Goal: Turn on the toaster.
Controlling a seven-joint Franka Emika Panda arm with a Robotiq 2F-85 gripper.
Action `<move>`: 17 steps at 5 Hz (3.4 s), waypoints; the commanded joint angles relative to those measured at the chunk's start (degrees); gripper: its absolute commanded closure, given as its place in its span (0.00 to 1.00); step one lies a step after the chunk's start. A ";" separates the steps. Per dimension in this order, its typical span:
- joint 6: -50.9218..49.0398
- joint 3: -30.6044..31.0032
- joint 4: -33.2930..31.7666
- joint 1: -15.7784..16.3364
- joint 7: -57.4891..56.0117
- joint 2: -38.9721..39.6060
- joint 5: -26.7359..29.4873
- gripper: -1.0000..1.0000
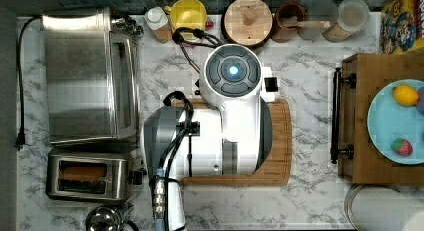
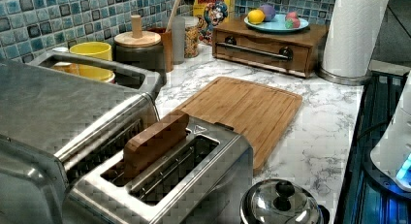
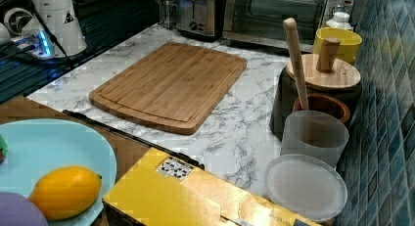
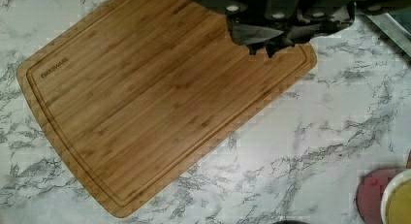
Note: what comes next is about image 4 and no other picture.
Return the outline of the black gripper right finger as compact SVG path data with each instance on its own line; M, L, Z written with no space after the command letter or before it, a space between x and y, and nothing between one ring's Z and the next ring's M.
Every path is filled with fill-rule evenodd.
M297 19L284 33L265 41L268 57L272 58L284 48L306 44L313 38L329 36L348 28L354 23L355 10L355 3L350 2L338 8L331 16L314 17L309 22L303 21L300 15L297 15Z

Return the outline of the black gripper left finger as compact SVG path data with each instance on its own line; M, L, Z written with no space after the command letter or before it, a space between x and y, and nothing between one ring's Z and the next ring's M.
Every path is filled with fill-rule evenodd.
M267 55L275 55L283 49L281 41L278 40L278 37L283 34L281 30L244 23L234 16L227 16L226 23L232 42L247 47L250 55L256 55L260 49L264 49Z

